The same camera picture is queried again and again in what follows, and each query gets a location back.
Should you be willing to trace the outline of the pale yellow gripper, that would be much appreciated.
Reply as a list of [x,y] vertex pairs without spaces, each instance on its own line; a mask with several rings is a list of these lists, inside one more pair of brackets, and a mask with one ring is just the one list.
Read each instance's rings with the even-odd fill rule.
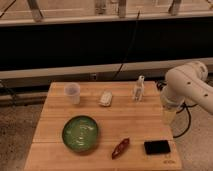
[[162,120],[164,124],[170,125],[174,120],[179,106],[168,102],[163,102],[163,116]]

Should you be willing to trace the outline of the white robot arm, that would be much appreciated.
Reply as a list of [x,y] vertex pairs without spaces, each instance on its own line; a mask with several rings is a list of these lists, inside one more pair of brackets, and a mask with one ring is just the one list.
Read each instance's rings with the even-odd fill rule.
[[174,120],[185,99],[213,114],[213,87],[206,83],[207,76],[208,69],[200,61],[174,67],[166,73],[166,85],[160,92],[164,124],[169,125]]

